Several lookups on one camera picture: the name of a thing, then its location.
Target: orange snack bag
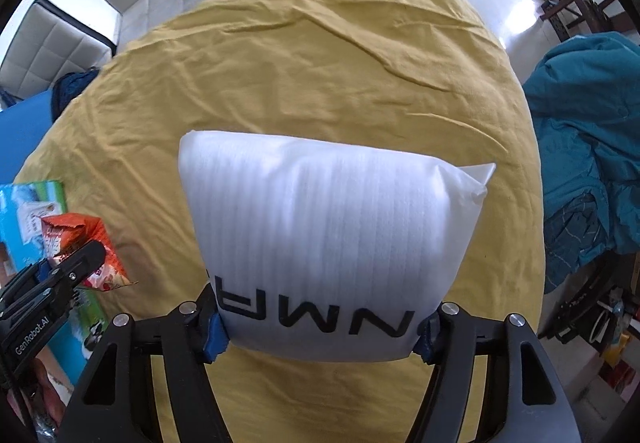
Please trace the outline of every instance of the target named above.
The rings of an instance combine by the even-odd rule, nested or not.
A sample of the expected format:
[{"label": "orange snack bag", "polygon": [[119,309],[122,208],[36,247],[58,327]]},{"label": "orange snack bag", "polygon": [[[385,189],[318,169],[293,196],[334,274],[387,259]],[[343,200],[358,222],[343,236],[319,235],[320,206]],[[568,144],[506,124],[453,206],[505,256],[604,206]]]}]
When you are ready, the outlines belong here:
[{"label": "orange snack bag", "polygon": [[92,239],[100,241],[106,251],[104,264],[84,279],[82,285],[109,291],[131,284],[100,218],[76,213],[44,217],[42,238],[47,259],[53,267]]}]

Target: folded corner of package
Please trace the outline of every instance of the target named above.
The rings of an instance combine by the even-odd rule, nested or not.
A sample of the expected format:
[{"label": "folded corner of package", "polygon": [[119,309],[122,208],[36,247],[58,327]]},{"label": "folded corner of package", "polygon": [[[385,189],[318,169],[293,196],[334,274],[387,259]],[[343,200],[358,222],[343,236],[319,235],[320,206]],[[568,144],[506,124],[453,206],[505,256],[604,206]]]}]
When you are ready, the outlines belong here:
[{"label": "folded corner of package", "polygon": [[178,168],[234,344],[376,362],[409,356],[448,292],[495,164],[192,131]]}]

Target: yellow fabric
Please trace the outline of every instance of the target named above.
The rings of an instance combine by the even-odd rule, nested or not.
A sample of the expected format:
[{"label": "yellow fabric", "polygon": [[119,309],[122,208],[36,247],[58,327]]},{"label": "yellow fabric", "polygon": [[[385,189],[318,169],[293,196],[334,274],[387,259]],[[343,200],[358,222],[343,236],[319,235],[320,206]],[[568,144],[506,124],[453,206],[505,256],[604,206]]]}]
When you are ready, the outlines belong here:
[{"label": "yellow fabric", "polygon": [[[138,281],[101,295],[109,314],[162,315],[206,283],[176,163],[190,130],[497,163],[448,298],[471,314],[519,311],[537,324],[544,264],[536,139],[507,55],[465,0],[206,0],[130,43],[18,176],[59,179],[70,210],[104,219]],[[230,347],[208,372],[236,443],[396,443],[431,369],[418,357],[309,363]],[[483,384],[478,365],[466,441]],[[176,441],[166,393],[158,404],[166,441]]]}]

